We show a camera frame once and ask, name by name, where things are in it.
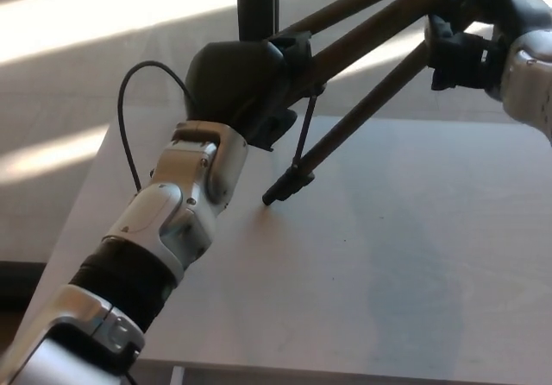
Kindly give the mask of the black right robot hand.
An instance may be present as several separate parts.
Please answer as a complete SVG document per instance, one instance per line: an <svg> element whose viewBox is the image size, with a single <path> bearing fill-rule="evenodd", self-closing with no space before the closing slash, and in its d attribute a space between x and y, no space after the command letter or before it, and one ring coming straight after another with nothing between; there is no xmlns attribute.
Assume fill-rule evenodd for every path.
<svg viewBox="0 0 552 385"><path fill-rule="evenodd" d="M470 13L493 26L490 40L469 34ZM448 9L428 15L425 42L431 89L457 86L480 89L496 97L508 49L522 35L551 27L551 8L543 0L453 0Z"/></svg>

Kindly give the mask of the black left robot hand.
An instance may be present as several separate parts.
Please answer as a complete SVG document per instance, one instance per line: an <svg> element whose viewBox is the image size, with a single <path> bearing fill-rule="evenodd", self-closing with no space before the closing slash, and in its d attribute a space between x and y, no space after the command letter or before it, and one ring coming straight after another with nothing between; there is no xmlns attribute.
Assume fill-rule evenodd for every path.
<svg viewBox="0 0 552 385"><path fill-rule="evenodd" d="M311 33L263 41L220 41L204 46L185 78L187 118L223 123L266 151L295 123L284 106L295 80L311 62Z"/></svg>

